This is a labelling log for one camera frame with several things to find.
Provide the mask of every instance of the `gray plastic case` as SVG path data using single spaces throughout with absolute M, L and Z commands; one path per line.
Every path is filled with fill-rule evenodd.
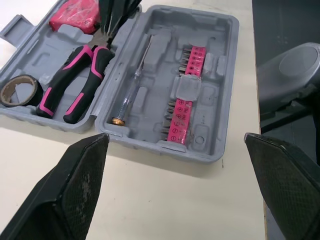
M 64 2 L 58 1 L 37 26 L 17 15 L 0 33 L 17 48 L 0 72 L 0 88 L 21 74 L 32 75 L 45 86 L 72 50 L 92 39 L 68 25 L 52 32 L 47 23 Z M 98 132 L 110 135 L 111 142 L 183 161 L 213 163 L 225 151 L 238 32 L 239 22 L 230 15 L 153 6 L 120 29 L 112 44 L 115 58 L 78 123 L 65 123 L 63 115 L 84 86 L 89 68 L 67 88 L 53 119 L 35 115 L 36 108 L 32 106 L 6 108 L 0 104 L 0 114 L 64 132 L 83 133 L 95 123 Z M 117 114 L 148 45 L 148 35 L 154 37 L 126 126 L 112 125 L 111 119 Z M 207 55 L 200 95 L 193 103 L 186 145 L 182 145 L 161 140 L 161 129 L 167 103 L 175 101 L 182 50 L 191 45 L 206 47 Z

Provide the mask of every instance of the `table surface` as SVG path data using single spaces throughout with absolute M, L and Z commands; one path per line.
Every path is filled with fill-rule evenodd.
M 0 30 L 16 14 L 36 25 L 55 1 L 1 1 Z M 243 141 L 245 132 L 259 132 L 252 1 L 142 0 L 141 4 L 144 11 L 162 4 L 239 20 L 225 154 L 214 164 L 199 165 L 111 143 L 87 239 L 265 239 L 263 198 Z M 0 67 L 14 51 L 0 39 Z M 0 117 L 0 232 L 68 146 L 95 133 L 94 129 L 85 134 L 60 132 Z

